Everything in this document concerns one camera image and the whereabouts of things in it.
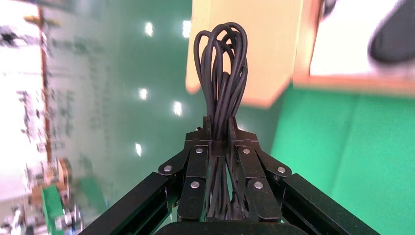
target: black cable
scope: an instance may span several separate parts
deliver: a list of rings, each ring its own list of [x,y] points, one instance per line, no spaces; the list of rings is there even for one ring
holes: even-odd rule
[[[222,39],[219,34],[226,32]],[[208,37],[207,45],[199,54],[200,40],[203,36]],[[207,116],[210,118],[212,139],[214,141],[226,140],[228,120],[236,115],[245,90],[248,76],[248,62],[246,59],[248,38],[245,30],[237,23],[225,23],[216,26],[212,32],[199,32],[194,41],[194,60],[196,72],[206,100]],[[224,71],[223,54],[226,53],[231,61],[231,72]],[[210,172],[207,179],[206,211],[208,217],[218,219],[234,219],[234,215],[242,217],[247,211],[244,206],[243,197],[230,200],[227,172],[233,174],[231,162],[226,156],[211,156]],[[236,181],[231,176],[232,195],[236,193]],[[242,211],[233,211],[235,206]]]

